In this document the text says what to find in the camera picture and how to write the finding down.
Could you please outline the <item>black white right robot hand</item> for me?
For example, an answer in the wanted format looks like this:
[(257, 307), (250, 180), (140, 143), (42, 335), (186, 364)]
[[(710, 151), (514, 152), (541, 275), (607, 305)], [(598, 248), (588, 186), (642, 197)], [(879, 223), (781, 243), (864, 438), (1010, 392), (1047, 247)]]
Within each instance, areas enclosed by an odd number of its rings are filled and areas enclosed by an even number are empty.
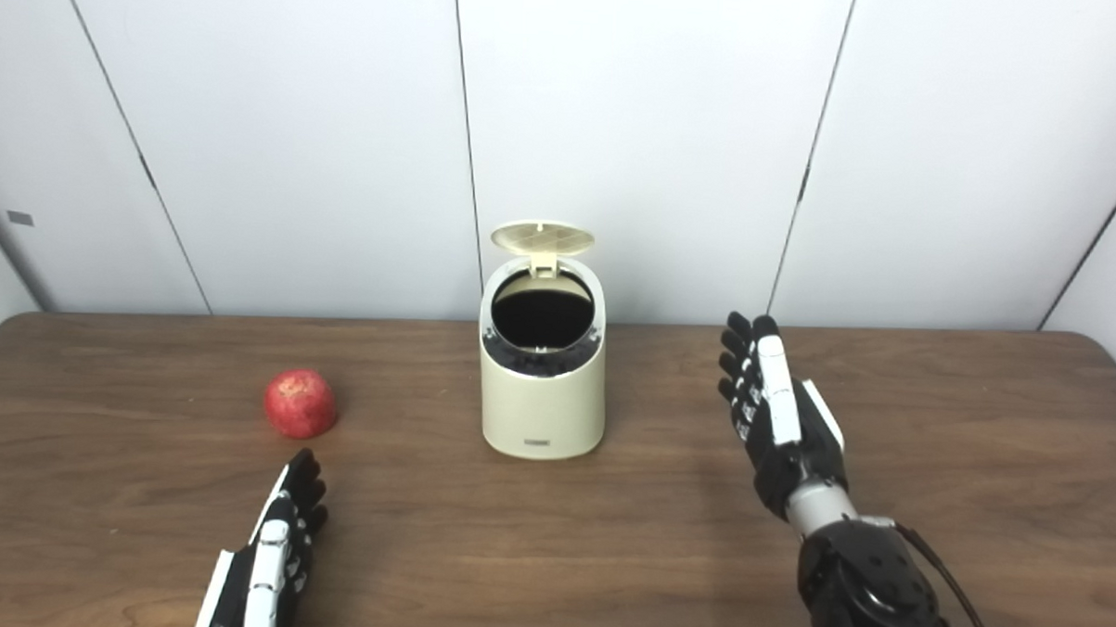
[(793, 377), (775, 318), (732, 312), (720, 339), (724, 375), (718, 390), (756, 470), (763, 507), (801, 537), (859, 518), (848, 494), (838, 421), (811, 379)]

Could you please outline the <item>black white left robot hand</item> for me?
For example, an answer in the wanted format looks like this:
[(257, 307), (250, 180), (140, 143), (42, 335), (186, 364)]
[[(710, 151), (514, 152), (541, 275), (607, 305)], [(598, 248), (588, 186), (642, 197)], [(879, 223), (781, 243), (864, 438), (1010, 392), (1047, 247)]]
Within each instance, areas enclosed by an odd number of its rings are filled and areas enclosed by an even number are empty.
[(248, 543), (223, 549), (194, 627), (294, 627), (314, 568), (315, 537), (329, 519), (312, 450), (280, 470)]

